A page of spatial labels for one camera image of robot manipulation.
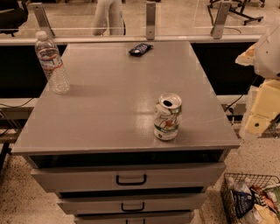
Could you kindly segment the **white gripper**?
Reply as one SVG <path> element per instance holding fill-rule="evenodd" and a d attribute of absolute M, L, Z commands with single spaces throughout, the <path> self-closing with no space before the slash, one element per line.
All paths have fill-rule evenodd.
<path fill-rule="evenodd" d="M 280 114 L 280 24 L 272 24 L 257 43 L 238 55 L 235 63 L 253 66 L 266 80 L 258 89 L 245 124 L 252 135 L 261 135 Z"/>

